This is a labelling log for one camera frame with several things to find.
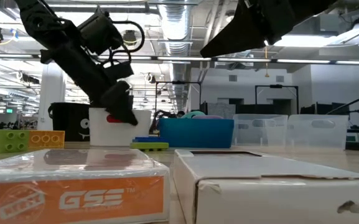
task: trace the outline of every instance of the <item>table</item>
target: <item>table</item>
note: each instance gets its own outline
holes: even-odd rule
[[[67,149],[89,149],[89,144],[80,142],[66,143]],[[289,151],[281,148],[252,148],[252,147],[238,147],[233,146],[230,150],[234,151],[250,151],[259,152],[265,154],[271,154],[275,156],[286,157],[290,159],[297,159],[299,161],[312,162],[315,164],[321,164],[324,166],[335,167],[339,169],[346,169],[354,172],[359,172],[359,151],[330,151],[330,150],[298,150]],[[0,159],[15,156],[16,154],[0,154]],[[151,158],[165,164],[171,168],[172,173],[172,161],[174,158],[174,149],[168,149],[162,152],[147,152],[147,155]],[[179,198],[177,195],[174,180],[171,175],[171,201],[170,201],[170,218],[166,224],[185,224],[182,209],[180,207]]]

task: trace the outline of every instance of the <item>red object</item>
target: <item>red object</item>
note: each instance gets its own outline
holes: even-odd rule
[[[122,123],[122,121],[120,121],[120,120],[114,118],[114,117],[111,116],[111,115],[108,115],[106,119],[107,119],[107,122],[109,122],[109,123]]]

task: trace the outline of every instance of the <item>green lego brick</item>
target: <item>green lego brick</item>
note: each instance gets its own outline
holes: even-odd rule
[[[0,153],[25,152],[29,148],[29,131],[0,130]]]
[[[144,152],[161,151],[169,148],[166,142],[132,142],[131,149],[139,149]]]

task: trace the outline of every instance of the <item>white cardboard box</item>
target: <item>white cardboard box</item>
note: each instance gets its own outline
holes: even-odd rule
[[[359,174],[248,152],[176,150],[187,224],[356,224]]]
[[[164,222],[169,175],[135,149],[45,149],[3,159],[0,224]]]

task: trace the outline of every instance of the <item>orange label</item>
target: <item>orange label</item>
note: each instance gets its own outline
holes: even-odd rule
[[[162,213],[164,177],[0,184],[0,223],[66,223]]]

